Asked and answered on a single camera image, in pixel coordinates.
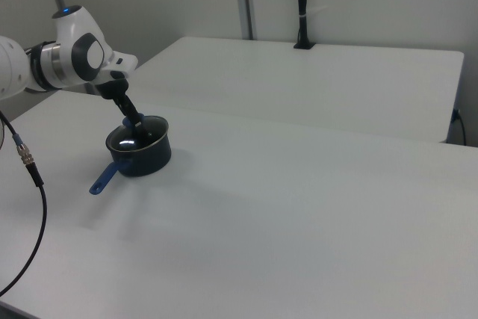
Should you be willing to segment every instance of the table surface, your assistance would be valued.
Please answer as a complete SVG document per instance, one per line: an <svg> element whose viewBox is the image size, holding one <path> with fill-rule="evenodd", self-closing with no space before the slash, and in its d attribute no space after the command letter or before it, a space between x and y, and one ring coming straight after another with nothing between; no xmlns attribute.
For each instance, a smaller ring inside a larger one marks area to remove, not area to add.
<svg viewBox="0 0 478 319"><path fill-rule="evenodd" d="M99 196L112 102L59 92L13 122L49 219L6 303L48 319L476 316L477 149L136 105L168 119L172 159ZM41 219L11 138L0 188L7 283Z"/></svg>
<svg viewBox="0 0 478 319"><path fill-rule="evenodd" d="M185 37L142 65L132 97L306 126L446 140L463 54Z"/></svg>

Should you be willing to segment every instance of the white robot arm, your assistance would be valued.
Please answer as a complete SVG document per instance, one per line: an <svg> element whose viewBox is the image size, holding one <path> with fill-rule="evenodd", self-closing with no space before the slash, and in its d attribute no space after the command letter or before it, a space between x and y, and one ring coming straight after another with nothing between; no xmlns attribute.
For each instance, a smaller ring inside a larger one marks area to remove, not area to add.
<svg viewBox="0 0 478 319"><path fill-rule="evenodd" d="M127 79L136 68L136 57L114 52L84 7L66 7L53 19L57 41L38 44L26 53L17 42L0 37L0 99L26 87L51 91L85 83L99 86Z"/></svg>

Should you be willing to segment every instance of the black cable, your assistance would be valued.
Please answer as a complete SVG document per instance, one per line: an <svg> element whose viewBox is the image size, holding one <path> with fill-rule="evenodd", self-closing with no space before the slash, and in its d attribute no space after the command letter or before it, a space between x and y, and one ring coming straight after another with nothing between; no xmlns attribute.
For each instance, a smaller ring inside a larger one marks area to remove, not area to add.
<svg viewBox="0 0 478 319"><path fill-rule="evenodd" d="M0 111L0 120L8 127L8 129L10 130L12 134L16 134L16 131L13 128L13 126L10 124L10 121L7 120L7 117L5 117L5 115L1 111Z"/></svg>
<svg viewBox="0 0 478 319"><path fill-rule="evenodd" d="M18 273L18 275L15 277L15 279L12 280L11 283L5 287L5 289L0 291L0 297L3 294L7 293L20 280L20 278L22 278L25 271L28 269L28 267L30 267L30 264L32 263L33 258L35 258L35 255L37 254L38 248L40 247L40 243L42 241L43 233L45 232L45 226L46 226L46 195L45 195L45 190L43 189L43 186L39 187L39 189L40 189L40 193L41 193L41 196L42 196L43 217L42 217L42 225L40 227L40 233L38 234L37 242L35 244L35 247L33 248L33 252L31 252L30 257L28 258L27 262L23 266L20 273Z"/></svg>
<svg viewBox="0 0 478 319"><path fill-rule="evenodd" d="M17 145L17 148L19 149L19 154L22 157L23 163L25 167L27 168L28 172L30 173L31 178L34 180L35 185L40 189L40 194L42 197L42 206L43 206L42 224L40 227L40 233L38 234L38 239L35 244L35 247L33 248L33 251L31 252L30 257L28 257L28 260L23 266L22 270L10 282L9 285L7 285L2 291L0 291L0 297L1 297L5 293L7 293L20 280L20 278L22 278L23 274L28 269L28 267L30 267L30 264L35 258L38 248L40 248L40 244L43 238L43 233L45 232L47 207L46 207L45 190L43 189L43 180L41 179L40 174L38 173L37 165L33 161L33 157L28 151L28 147L22 142L22 140L20 139L20 136L16 133L15 129L10 124L10 121L7 120L7 118L4 116L4 114L1 111L0 111L0 119L10 129L13 135L13 139L15 140L15 143Z"/></svg>
<svg viewBox="0 0 478 319"><path fill-rule="evenodd" d="M457 119L460 120L462 124L462 133L463 133L463 146L466 146L466 132L465 132L465 124L463 123L463 119L460 115L457 116Z"/></svg>

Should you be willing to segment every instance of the cable connector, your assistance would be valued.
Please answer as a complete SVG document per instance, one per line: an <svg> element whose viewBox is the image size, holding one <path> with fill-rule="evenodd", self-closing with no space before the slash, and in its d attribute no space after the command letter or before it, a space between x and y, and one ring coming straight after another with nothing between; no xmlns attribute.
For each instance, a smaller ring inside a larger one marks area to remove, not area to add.
<svg viewBox="0 0 478 319"><path fill-rule="evenodd" d="M21 145L16 145L16 151L18 152L25 166L28 164L33 164L35 162L33 156L30 153L30 150L24 143L22 143Z"/></svg>
<svg viewBox="0 0 478 319"><path fill-rule="evenodd" d="M37 164L35 164L33 155L30 153L30 150L28 149L27 145L24 144L24 142L22 141L22 139L20 138L18 134L15 134L13 136L13 140L16 143L16 151L18 151L18 154L20 158L22 159L23 164L25 165L25 167L27 167L27 170L30 173L30 176L33 179L33 182L35 183L35 186L37 187L43 186L44 183L38 172Z"/></svg>

